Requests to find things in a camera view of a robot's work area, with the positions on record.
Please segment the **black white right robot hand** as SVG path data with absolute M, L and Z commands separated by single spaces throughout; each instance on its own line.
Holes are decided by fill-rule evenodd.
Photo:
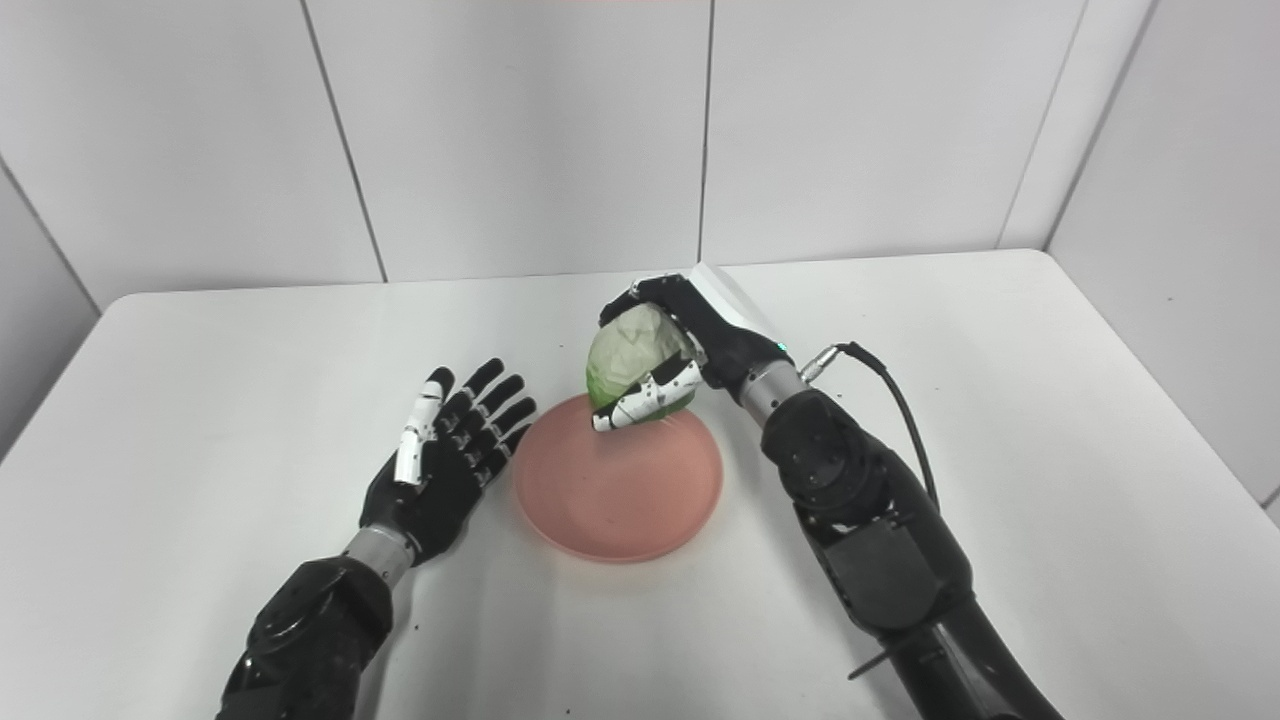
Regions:
M 620 398 L 595 410 L 594 430 L 649 421 L 703 386 L 726 391 L 763 427 L 791 397 L 809 391 L 760 309 L 719 268 L 699 263 L 686 273 L 635 281 L 602 309 L 599 324 L 645 304 L 673 322 L 692 351 L 686 359 L 675 356 L 645 370 Z

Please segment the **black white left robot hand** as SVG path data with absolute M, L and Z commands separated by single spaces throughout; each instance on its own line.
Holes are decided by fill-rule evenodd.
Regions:
M 401 534 L 413 565 L 444 553 L 512 461 L 536 409 L 524 378 L 498 357 L 461 386 L 449 368 L 436 368 L 367 488 L 360 527 Z

